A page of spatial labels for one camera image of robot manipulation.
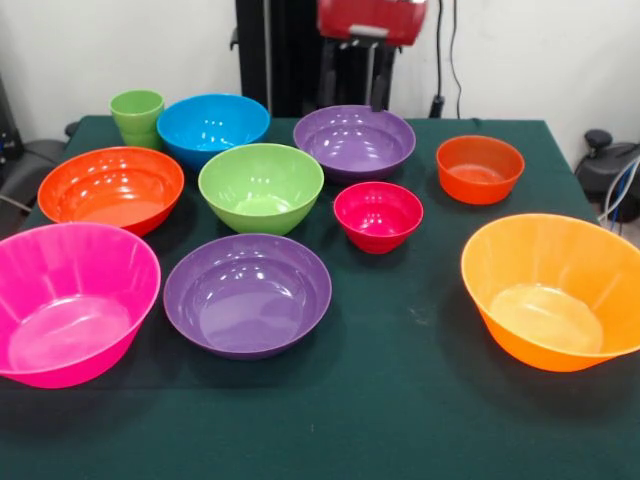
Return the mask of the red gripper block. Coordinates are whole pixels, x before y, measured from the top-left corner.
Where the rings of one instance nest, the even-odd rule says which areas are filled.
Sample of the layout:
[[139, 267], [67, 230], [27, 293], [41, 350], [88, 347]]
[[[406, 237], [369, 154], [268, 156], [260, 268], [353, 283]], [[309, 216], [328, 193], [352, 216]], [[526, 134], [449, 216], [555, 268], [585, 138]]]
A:
[[[428, 11], [427, 1], [321, 0], [317, 2], [317, 26], [322, 36], [340, 40], [369, 38], [393, 46], [411, 46], [419, 36]], [[341, 102], [341, 50], [322, 50], [322, 102]], [[371, 109], [384, 109], [389, 85], [387, 47], [375, 48]]]

